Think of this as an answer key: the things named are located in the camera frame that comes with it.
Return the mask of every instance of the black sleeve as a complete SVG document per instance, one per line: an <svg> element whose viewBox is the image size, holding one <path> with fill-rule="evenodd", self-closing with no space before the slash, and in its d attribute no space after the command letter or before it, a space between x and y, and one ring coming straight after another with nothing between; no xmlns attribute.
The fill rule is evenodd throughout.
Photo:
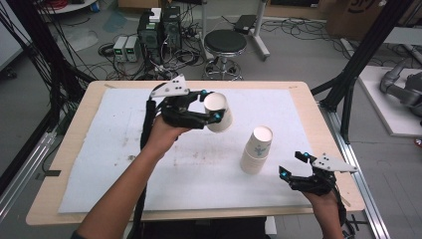
<svg viewBox="0 0 422 239"><path fill-rule="evenodd" d="M74 231L74 233L72 234L71 239L86 239L86 238L80 236L77 231Z"/></svg>

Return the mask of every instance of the white paper sheet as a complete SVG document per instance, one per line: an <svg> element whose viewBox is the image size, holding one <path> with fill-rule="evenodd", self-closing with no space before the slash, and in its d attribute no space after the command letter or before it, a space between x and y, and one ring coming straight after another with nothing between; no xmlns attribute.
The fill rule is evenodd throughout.
<svg viewBox="0 0 422 239"><path fill-rule="evenodd" d="M182 135L148 181L145 210L309 206L278 173L279 165L295 175L312 173L309 164L294 157L296 150L312 152L289 91L207 90L226 96L233 125L221 133L204 128ZM59 212L90 211L137 155L149 93L130 89L105 92L75 161ZM199 102L189 109L204 112ZM258 125L271 128L274 140L262 171L249 175L239 162Z"/></svg>

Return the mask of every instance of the white paper cup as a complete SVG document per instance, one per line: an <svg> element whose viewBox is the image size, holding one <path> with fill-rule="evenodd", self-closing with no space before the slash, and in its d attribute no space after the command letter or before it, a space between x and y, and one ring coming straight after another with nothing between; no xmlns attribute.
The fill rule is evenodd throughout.
<svg viewBox="0 0 422 239"><path fill-rule="evenodd" d="M242 159L240 160L240 167L248 174L257 174L261 171L266 161L266 157L255 158L251 156L246 150L243 150Z"/></svg>
<svg viewBox="0 0 422 239"><path fill-rule="evenodd" d="M264 158L270 152L273 132L267 126L257 126L254 128L251 137L246 143L245 150L255 158Z"/></svg>
<svg viewBox="0 0 422 239"><path fill-rule="evenodd" d="M230 111L229 104L226 97L220 93L212 93L204 100L205 112L225 110L224 116L220 122L207 124L208 129L213 132L222 132L229 128L233 123L232 112Z"/></svg>

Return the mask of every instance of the person's right hand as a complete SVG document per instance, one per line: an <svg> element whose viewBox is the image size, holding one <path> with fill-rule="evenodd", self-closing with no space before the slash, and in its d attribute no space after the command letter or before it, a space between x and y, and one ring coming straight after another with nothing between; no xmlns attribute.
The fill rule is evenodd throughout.
<svg viewBox="0 0 422 239"><path fill-rule="evenodd" d="M314 215L322 230L323 238L343 238L334 192L331 191L321 196L309 192L303 192L303 194L313 206Z"/></svg>
<svg viewBox="0 0 422 239"><path fill-rule="evenodd" d="M158 116L142 151L147 151L150 156L160 159L173 146L176 139L187 131L190 131L190 128L173 127L167 124L162 116Z"/></svg>

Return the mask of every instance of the gray floor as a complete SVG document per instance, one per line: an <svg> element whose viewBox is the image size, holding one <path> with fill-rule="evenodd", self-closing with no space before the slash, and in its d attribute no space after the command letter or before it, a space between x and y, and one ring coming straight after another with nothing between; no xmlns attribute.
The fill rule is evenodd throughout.
<svg viewBox="0 0 422 239"><path fill-rule="evenodd" d="M125 20L113 10L103 9L98 14L78 11L60 17L62 23L87 23L95 31L99 42L81 50L78 54L86 64L103 62L98 53L101 44L109 43L118 34L132 34L137 22ZM230 28L223 19L210 20L210 29ZM248 38L246 52L236 59L242 67L245 81L304 81L310 88L334 78L347 63L342 52L333 48L331 41L298 40L280 29L261 34L271 57L263 62L254 44ZM398 61L401 57L388 46L378 51L372 65L378 59ZM48 91L25 56L18 57L11 65L18 74L17 79L0 80L0 172L13 159L28 136L38 125L49 108ZM203 67L186 67L179 70L187 80L200 80ZM99 79L106 73L94 70ZM324 94L316 96L322 99ZM413 138L390 136L365 95L360 84L356 84L350 121L350 140L361 169L377 203L391 238L422 238L422 149L416 147ZM48 166L52 157L46 161ZM77 225L31 227L25 222L26 214L41 186L36 179L38 169L28 182L20 197L0 224L1 238L67 238ZM356 220L365 221L363 213L355 213ZM290 215L276 217L277 238L321 238L317 222L312 215ZM359 225L357 238L372 238L367 225Z"/></svg>

